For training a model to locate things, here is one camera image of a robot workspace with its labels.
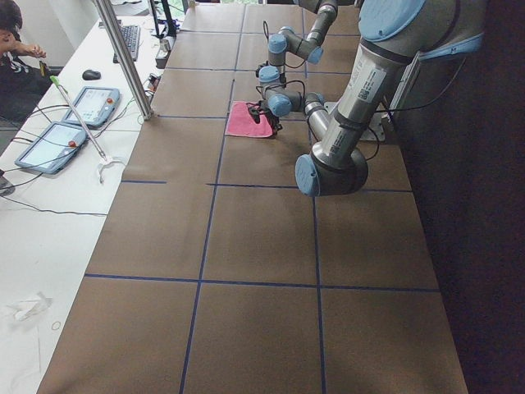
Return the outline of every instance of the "keyboard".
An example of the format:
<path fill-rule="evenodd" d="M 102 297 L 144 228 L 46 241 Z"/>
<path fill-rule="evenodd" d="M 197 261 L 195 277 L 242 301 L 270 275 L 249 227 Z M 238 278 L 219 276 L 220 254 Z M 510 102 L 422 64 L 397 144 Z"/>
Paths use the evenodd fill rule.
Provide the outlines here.
<path fill-rule="evenodd" d="M 140 40 L 140 26 L 121 26 L 122 37 L 130 51 L 131 58 L 135 62 L 139 57 L 139 40 Z M 118 63 L 116 53 L 113 55 L 113 62 Z"/>

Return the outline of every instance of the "white table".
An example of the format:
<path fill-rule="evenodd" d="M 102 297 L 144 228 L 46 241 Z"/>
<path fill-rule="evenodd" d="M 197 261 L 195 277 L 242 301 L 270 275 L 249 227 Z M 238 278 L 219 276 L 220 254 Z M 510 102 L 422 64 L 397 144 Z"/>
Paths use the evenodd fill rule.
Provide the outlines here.
<path fill-rule="evenodd" d="M 141 25 L 139 59 L 135 63 L 141 80 L 150 73 L 162 73 L 155 67 L 158 39 L 149 29 L 149 17 L 122 18 L 125 25 Z M 113 49 L 107 32 L 98 22 L 79 46 L 59 76 L 73 99 L 83 86 L 106 86 L 121 91 L 121 101 L 113 116 L 133 98 L 119 64 L 112 63 Z M 100 80 L 84 81 L 86 69 L 102 73 Z M 40 108 L 65 103 L 52 86 L 39 104 Z M 45 111 L 49 119 L 59 121 L 65 109 Z M 42 114 L 31 117 L 18 136 L 33 139 L 49 121 Z M 142 118 L 131 103 L 126 115 L 112 123 L 98 138 L 107 154 L 129 159 L 141 129 Z M 12 142 L 0 157 L 3 170 L 16 167 L 14 160 L 26 144 Z M 16 187 L 11 199 L 41 209 L 106 214 L 121 181 L 124 166 L 113 165 L 103 171 L 104 183 L 96 176 L 100 157 L 91 143 L 82 148 L 71 162 L 54 176 L 41 176 L 25 186 Z M 35 172 L 7 172 L 14 185 L 30 180 Z M 48 367 L 64 322 L 75 299 L 80 281 L 105 221 L 104 216 L 41 213 L 0 199 L 0 392 L 34 393 Z M 52 299 L 44 312 L 22 322 L 13 316 L 13 305 L 41 291 Z"/>

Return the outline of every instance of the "metal pole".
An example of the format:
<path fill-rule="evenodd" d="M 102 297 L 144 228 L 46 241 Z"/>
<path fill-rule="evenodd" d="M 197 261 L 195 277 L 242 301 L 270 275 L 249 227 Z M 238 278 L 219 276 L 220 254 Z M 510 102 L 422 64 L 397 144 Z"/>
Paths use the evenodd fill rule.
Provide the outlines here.
<path fill-rule="evenodd" d="M 139 74 L 133 64 L 133 59 L 126 47 L 126 43 L 122 38 L 121 29 L 116 21 L 115 12 L 113 11 L 112 4 L 109 0 L 94 0 L 100 19 L 106 26 L 107 35 L 112 42 L 113 49 L 115 50 L 116 57 L 118 58 L 124 76 L 128 81 L 128 85 L 131 88 L 131 93 L 135 97 L 135 101 L 139 105 L 140 113 L 142 114 L 145 121 L 151 118 L 153 110 L 149 105 L 148 98 L 144 92 L 144 87 L 139 78 Z"/>

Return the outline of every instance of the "black mouse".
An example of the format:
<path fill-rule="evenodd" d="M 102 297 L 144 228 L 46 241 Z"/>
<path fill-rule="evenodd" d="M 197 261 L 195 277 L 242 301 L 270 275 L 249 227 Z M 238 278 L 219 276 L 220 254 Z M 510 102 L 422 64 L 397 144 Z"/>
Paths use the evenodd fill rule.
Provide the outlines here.
<path fill-rule="evenodd" d="M 86 70 L 82 74 L 83 80 L 99 80 L 100 79 L 100 71 L 95 70 Z"/>

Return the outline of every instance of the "dark wall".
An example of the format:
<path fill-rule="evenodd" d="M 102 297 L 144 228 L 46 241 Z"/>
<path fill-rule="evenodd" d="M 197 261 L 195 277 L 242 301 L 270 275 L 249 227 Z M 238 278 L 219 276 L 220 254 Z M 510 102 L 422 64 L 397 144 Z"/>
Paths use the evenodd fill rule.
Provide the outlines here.
<path fill-rule="evenodd" d="M 523 3 L 490 2 L 482 50 L 397 125 L 471 394 L 525 393 Z M 406 105 L 457 65 L 425 65 Z"/>

